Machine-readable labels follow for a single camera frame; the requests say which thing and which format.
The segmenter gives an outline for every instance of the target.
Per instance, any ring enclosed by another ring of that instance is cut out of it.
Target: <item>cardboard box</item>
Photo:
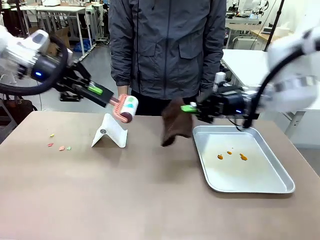
[[[29,32],[30,34],[33,34],[35,31],[37,31],[38,28],[37,27],[30,27],[29,28]],[[49,33],[50,36],[56,36],[58,37],[60,40],[63,41],[64,45],[70,49],[70,43],[69,43],[69,38],[68,38],[68,32],[69,32],[69,27],[64,27],[61,28],[57,31],[51,32]],[[56,56],[57,55],[57,45],[55,43],[50,43],[47,51],[47,54],[52,55],[52,56]]]

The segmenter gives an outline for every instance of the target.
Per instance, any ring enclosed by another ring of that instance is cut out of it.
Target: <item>brown bag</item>
[[[16,124],[20,124],[31,112],[38,111],[30,100],[23,99],[22,96],[15,96],[14,100],[11,100],[8,95],[6,100],[3,100],[3,104],[7,108],[8,112],[13,117]],[[0,116],[5,116],[6,112],[0,108]]]

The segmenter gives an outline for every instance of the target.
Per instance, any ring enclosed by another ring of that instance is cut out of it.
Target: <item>lint roller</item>
[[[110,100],[110,104],[114,106],[113,116],[121,122],[130,123],[136,115],[139,101],[136,97],[127,94],[121,94],[119,99],[114,97]]]

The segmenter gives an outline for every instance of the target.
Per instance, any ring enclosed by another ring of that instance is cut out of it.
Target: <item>beige table surface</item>
[[[292,195],[214,192],[191,139],[160,146],[160,117],[125,125],[124,149],[107,137],[91,148],[102,119],[34,112],[0,145],[0,239],[319,239],[319,177],[273,122],[255,127],[294,180]]]
[[[268,41],[269,39],[269,34],[264,34],[261,33],[262,31],[260,31],[260,29],[255,29],[255,30],[250,30],[251,33],[253,33],[254,36],[258,36],[260,39],[264,40],[264,41]],[[274,42],[278,39],[283,38],[283,36],[273,36],[271,42]]]

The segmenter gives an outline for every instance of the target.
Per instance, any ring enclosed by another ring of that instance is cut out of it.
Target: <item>metal stand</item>
[[[285,114],[285,116],[291,120],[289,126],[286,128],[284,134],[290,139],[294,133],[296,128],[298,127],[299,123],[301,122],[301,119],[305,115],[305,111],[297,111],[295,114],[289,112]]]

